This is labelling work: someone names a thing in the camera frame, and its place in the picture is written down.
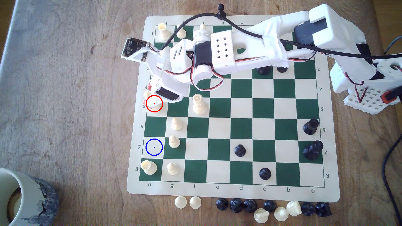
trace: chess mat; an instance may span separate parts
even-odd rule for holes
[[[143,40],[160,49],[157,24],[166,23],[173,32],[176,25],[190,16],[150,16],[145,22]],[[271,16],[229,16],[246,29]],[[186,39],[205,23],[211,33],[235,28],[216,18],[199,18],[186,25]],[[292,40],[292,33],[283,39]],[[169,46],[180,41],[175,37]],[[285,73],[271,67],[268,75],[256,69],[224,75],[223,85],[211,92],[190,86],[178,103],[163,103],[153,113],[143,105],[143,93],[151,75],[140,65],[127,189],[130,193],[149,195],[187,195],[205,197],[252,198],[273,200],[339,200],[334,123],[326,56],[317,54],[307,62],[289,62]],[[200,81],[200,88],[218,84],[220,79]],[[204,97],[208,110],[203,115],[193,111],[191,97]],[[183,122],[179,131],[171,129],[173,117]],[[303,132],[309,119],[320,124],[314,135]],[[171,148],[168,137],[180,139]],[[321,140],[324,149],[315,160],[308,160],[303,149]],[[242,144],[243,157],[234,153]],[[155,174],[147,175],[141,161],[155,162]],[[176,175],[167,172],[167,164],[180,167]],[[262,180],[259,171],[269,168],[272,176]]]

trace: captured chess piece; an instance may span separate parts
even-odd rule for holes
[[[224,5],[219,3],[218,5],[218,13],[219,16],[226,18],[226,13],[224,12]]]
[[[312,144],[304,147],[303,155],[308,160],[315,160],[316,158],[318,158],[318,155],[320,154],[320,152],[322,152],[323,148],[324,144],[321,141],[316,140]]]
[[[310,119],[310,121],[306,122],[303,126],[303,131],[308,135],[313,135],[317,131],[318,120]]]

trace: green square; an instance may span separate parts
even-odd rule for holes
[[[314,60],[295,62],[295,78],[316,78],[316,63]]]
[[[170,117],[187,117],[189,115],[189,98],[183,99],[176,103],[168,104],[168,116]]]
[[[296,99],[298,119],[320,119],[317,99]]]
[[[252,162],[230,161],[231,184],[252,185]]]
[[[194,26],[187,26],[184,25],[183,29],[186,31],[186,37],[184,37],[184,39],[189,39],[189,40],[193,40],[193,30],[194,30]],[[177,35],[174,36],[173,38],[173,42],[180,42],[181,39],[177,37]]]
[[[165,44],[164,42],[155,42],[154,46],[155,46],[156,49],[161,49],[164,44]],[[173,42],[169,43],[168,46],[172,48],[173,47]]]
[[[252,119],[230,119],[231,139],[252,139]]]
[[[141,159],[141,162],[144,160],[148,160],[150,162],[154,162],[156,164],[156,172],[152,175],[148,175],[144,172],[143,169],[141,169],[141,165],[138,166],[139,172],[139,180],[140,181],[160,181],[162,178],[162,163],[163,159],[158,159],[158,158],[143,158]]]
[[[186,160],[184,170],[184,182],[206,183],[207,182],[207,161]]]
[[[230,118],[230,98],[210,98],[209,117]]]
[[[320,154],[318,155],[318,157],[315,160],[308,160],[303,155],[304,147],[306,147],[307,145],[311,145],[312,143],[313,143],[312,141],[300,141],[299,140],[299,161],[300,161],[300,163],[321,163],[322,164],[322,152],[320,152]]]
[[[177,148],[172,148],[169,145],[169,138],[165,138],[165,144],[163,146],[163,158],[170,159],[185,159],[186,158],[186,139],[179,138],[180,145]]]
[[[275,141],[253,140],[252,159],[255,162],[275,162]]]
[[[274,99],[252,99],[252,117],[260,119],[274,118]]]
[[[166,117],[146,117],[144,137],[165,137],[165,130]]]
[[[274,79],[274,98],[296,98],[294,79]]]
[[[262,74],[258,73],[257,69],[254,68],[252,70],[252,78],[270,78],[270,79],[272,79],[274,77],[273,67],[272,66],[269,66],[269,67],[271,68],[271,70],[266,75],[262,75]]]
[[[275,119],[276,140],[297,140],[296,119]]]
[[[251,98],[252,80],[232,78],[232,98]]]
[[[229,161],[230,139],[208,139],[208,160]]]
[[[277,162],[277,185],[300,187],[299,163]]]
[[[211,88],[211,79],[204,79],[197,83],[197,87],[201,89]],[[193,85],[190,85],[190,97],[193,97],[194,94],[201,94],[203,97],[209,97],[209,91],[199,91]]]
[[[232,26],[213,26],[212,27],[212,33],[217,33],[217,32],[221,32],[221,31],[227,31],[227,30],[231,30]]]
[[[188,138],[208,138],[209,118],[188,118],[187,137]]]

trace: black chess piece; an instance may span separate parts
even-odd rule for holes
[[[241,199],[232,199],[230,201],[230,210],[234,213],[238,213],[243,210],[243,202]]]
[[[284,67],[277,67],[278,72],[280,73],[285,73],[287,71],[287,68]]]
[[[219,198],[216,200],[216,207],[218,210],[226,210],[229,206],[228,200],[225,198]]]
[[[327,216],[331,216],[332,213],[331,213],[331,209],[329,208],[329,203],[327,203],[327,202],[324,202],[324,203],[319,202],[319,203],[317,203],[316,204],[316,214],[319,217],[322,217],[322,218],[327,217]]]
[[[244,210],[249,213],[255,212],[257,210],[257,203],[252,199],[244,201]]]
[[[256,68],[258,74],[267,75],[271,71],[271,66]]]
[[[323,147],[323,143],[319,140],[316,140],[312,144],[304,147],[303,155],[308,160],[315,160],[316,158],[318,158],[320,152],[322,152]]]
[[[219,3],[218,5],[218,13],[219,16],[226,18],[226,13],[224,12],[224,5]]]
[[[303,126],[303,131],[308,135],[313,135],[317,131],[318,120],[310,119],[310,121],[306,122]]]
[[[260,170],[260,177],[263,180],[268,180],[269,178],[271,178],[271,170],[269,170],[268,168],[262,168]]]
[[[273,200],[267,200],[264,202],[264,209],[270,213],[274,212],[276,209],[276,203]]]
[[[301,205],[301,211],[304,215],[309,217],[316,212],[316,206],[314,204],[312,204],[311,202],[304,202]]]
[[[234,148],[234,153],[238,157],[242,157],[246,154],[246,149],[244,148],[243,145],[239,144]]]

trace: white chess piece on table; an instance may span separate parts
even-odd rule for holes
[[[183,122],[178,118],[172,118],[172,129],[180,130],[183,127]]]
[[[172,36],[172,33],[166,29],[166,24],[164,23],[158,24],[158,30],[160,40],[167,41]]]
[[[289,212],[290,215],[292,216],[297,216],[301,214],[302,212],[302,207],[300,206],[298,201],[290,201],[286,205],[286,210]]]
[[[154,162],[144,160],[141,162],[141,169],[148,175],[152,175],[156,172],[157,166]]]
[[[198,196],[194,196],[190,199],[190,206],[193,209],[198,209],[201,207],[201,199]]]
[[[180,145],[180,139],[178,139],[176,136],[171,135],[169,137],[169,146],[171,148],[177,148]]]
[[[178,165],[174,163],[168,164],[168,173],[170,175],[176,175],[178,173]]]
[[[259,208],[254,212],[254,219],[260,224],[267,222],[268,216],[269,212],[263,208]]]
[[[176,33],[177,37],[180,39],[183,39],[186,37],[187,32],[186,30],[184,30],[183,28],[181,28],[177,33]]]
[[[177,208],[183,209],[184,207],[187,206],[187,199],[184,196],[178,196],[174,200],[174,204],[176,205]]]
[[[287,210],[283,207],[278,207],[276,208],[275,212],[274,212],[274,217],[275,219],[277,219],[278,221],[286,221],[287,217],[289,216],[289,213],[287,212]]]
[[[201,94],[195,94],[193,96],[193,110],[197,115],[203,115],[207,111],[207,106],[204,103],[204,99]]]

